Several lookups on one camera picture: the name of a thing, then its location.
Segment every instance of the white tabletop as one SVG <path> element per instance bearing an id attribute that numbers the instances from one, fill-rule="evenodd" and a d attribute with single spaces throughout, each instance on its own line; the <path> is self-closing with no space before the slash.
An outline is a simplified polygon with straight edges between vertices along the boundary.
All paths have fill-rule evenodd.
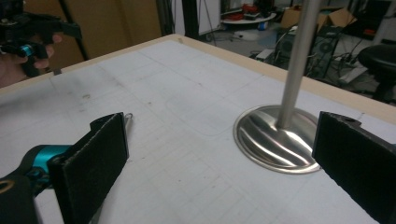
<path id="1" fill-rule="evenodd" d="M 324 171 L 284 175 L 250 161 L 236 118 L 278 105 L 284 83 L 183 44 L 159 41 L 0 95 L 0 176 L 37 145 L 73 145 L 89 123 L 134 114 L 130 159 L 99 223 L 375 223 Z M 301 91 L 297 107 L 358 119 L 387 141 L 396 125 Z M 63 223 L 53 190 L 44 223 Z"/>

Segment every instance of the cardboard box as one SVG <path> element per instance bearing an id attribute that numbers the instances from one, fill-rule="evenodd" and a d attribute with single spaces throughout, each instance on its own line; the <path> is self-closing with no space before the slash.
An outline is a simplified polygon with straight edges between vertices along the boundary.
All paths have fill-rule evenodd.
<path id="1" fill-rule="evenodd" d="M 290 28 L 297 25 L 301 11 L 301 6 L 294 6 L 286 9 L 280 26 L 282 28 Z M 355 20 L 355 17 L 345 8 L 324 7 L 320 10 L 318 15 L 318 31 L 323 25 L 346 27 Z"/>

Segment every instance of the metal stand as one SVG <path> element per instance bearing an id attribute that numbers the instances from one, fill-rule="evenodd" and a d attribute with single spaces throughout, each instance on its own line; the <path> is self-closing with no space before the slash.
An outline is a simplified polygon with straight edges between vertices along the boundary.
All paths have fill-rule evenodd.
<path id="1" fill-rule="evenodd" d="M 306 174 L 320 168 L 311 157 L 318 119 L 294 108 L 320 9 L 320 1 L 304 2 L 282 105 L 249 109 L 233 127 L 236 144 L 248 158 L 287 174 Z"/>

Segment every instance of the brown cabinet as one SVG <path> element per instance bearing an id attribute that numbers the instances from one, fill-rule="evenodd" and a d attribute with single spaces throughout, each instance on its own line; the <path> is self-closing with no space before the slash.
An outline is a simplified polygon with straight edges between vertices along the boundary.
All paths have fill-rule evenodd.
<path id="1" fill-rule="evenodd" d="M 161 36 L 155 0 L 60 0 L 71 19 L 81 27 L 82 50 L 88 59 L 125 49 Z M 26 1 L 25 11 L 60 16 L 65 13 L 58 1 Z M 74 38 L 64 36 L 55 45 L 50 59 L 52 69 L 82 62 L 83 56 Z"/>

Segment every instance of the silver disc base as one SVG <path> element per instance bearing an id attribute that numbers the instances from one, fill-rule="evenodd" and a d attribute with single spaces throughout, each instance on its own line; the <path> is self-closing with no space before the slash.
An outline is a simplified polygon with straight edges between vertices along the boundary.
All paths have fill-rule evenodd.
<path id="1" fill-rule="evenodd" d="M 233 137 L 242 152 L 267 169 L 286 174 L 307 174 L 320 166 L 312 158 L 318 119 L 294 108 L 290 127 L 276 127 L 280 105 L 251 108 L 233 126 Z"/>

